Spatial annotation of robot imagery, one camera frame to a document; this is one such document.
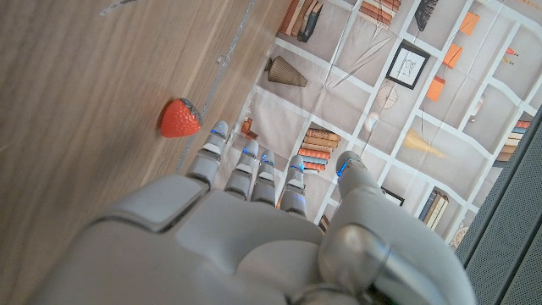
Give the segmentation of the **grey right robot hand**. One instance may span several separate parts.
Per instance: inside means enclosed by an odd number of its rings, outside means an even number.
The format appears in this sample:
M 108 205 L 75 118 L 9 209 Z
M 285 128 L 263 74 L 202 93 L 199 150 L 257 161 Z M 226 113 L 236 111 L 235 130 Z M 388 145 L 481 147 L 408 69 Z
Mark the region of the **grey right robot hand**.
M 249 141 L 215 189 L 228 133 L 211 129 L 185 175 L 118 201 L 71 242 L 32 304 L 473 304 L 465 269 L 391 202 L 351 151 L 325 230 L 306 216 L 303 162 L 281 193 L 274 155 Z

